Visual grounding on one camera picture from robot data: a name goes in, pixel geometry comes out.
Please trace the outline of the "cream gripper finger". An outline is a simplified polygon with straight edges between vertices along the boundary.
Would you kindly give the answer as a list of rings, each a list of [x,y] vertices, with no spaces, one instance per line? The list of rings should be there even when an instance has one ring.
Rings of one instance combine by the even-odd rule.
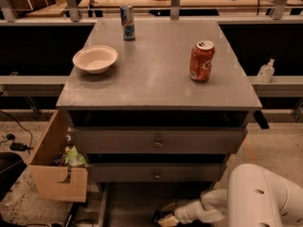
[[[176,213],[185,210],[185,205],[182,202],[172,202],[161,208],[163,212]]]
[[[157,223],[161,227],[176,227],[179,224],[179,220],[172,213],[169,213],[161,216],[160,219],[157,220]]]

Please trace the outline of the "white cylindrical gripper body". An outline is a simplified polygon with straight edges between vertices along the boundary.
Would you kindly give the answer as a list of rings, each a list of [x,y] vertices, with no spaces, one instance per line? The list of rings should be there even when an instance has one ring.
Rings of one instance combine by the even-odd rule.
[[[182,224],[189,224],[201,220],[203,211],[199,200],[182,200],[176,204],[173,214]]]

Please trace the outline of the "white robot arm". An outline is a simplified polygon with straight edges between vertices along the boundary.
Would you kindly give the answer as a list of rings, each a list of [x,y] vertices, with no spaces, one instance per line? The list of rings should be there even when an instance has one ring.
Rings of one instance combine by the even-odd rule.
[[[161,227],[223,219],[228,227],[302,227],[303,187],[262,166],[243,164],[231,172],[225,189],[204,191],[197,199],[170,203],[153,217]]]

